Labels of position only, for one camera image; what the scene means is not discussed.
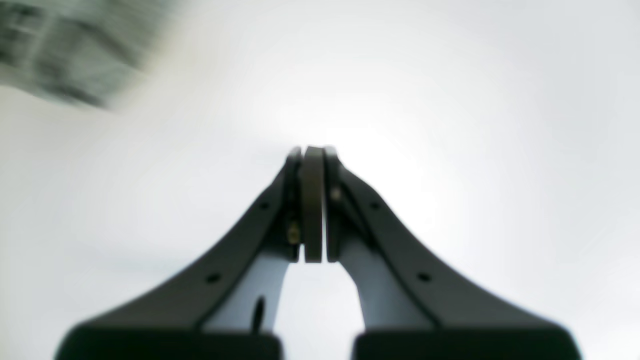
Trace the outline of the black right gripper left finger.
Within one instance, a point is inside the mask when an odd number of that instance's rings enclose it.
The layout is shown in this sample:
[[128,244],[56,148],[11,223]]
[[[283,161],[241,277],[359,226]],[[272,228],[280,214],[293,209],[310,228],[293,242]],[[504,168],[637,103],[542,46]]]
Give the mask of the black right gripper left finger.
[[274,335],[290,264],[323,257],[324,152],[295,147],[215,246],[158,287],[84,321],[57,360],[283,360]]

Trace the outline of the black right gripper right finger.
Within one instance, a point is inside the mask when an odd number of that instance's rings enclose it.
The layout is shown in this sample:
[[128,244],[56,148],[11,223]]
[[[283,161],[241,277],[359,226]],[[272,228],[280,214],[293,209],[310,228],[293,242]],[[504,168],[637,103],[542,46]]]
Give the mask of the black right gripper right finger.
[[327,259],[354,282],[354,360],[580,360],[561,325],[503,300],[425,247],[382,197],[324,153]]

